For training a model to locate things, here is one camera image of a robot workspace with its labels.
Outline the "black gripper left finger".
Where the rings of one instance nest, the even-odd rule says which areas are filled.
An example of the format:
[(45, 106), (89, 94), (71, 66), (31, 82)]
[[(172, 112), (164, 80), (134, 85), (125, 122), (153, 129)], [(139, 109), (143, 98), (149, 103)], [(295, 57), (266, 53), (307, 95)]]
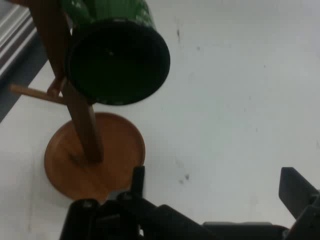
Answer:
[(213, 234), (168, 205), (155, 206), (142, 196), (145, 167), (135, 167), (129, 190), (99, 204), (74, 201), (61, 240), (211, 240)]

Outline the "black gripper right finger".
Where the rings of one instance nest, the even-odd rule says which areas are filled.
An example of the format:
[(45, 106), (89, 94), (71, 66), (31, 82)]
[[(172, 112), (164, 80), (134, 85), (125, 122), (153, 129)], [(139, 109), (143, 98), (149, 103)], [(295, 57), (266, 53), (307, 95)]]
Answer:
[(283, 167), (278, 196), (294, 217), (286, 240), (318, 240), (320, 238), (320, 191), (295, 168)]

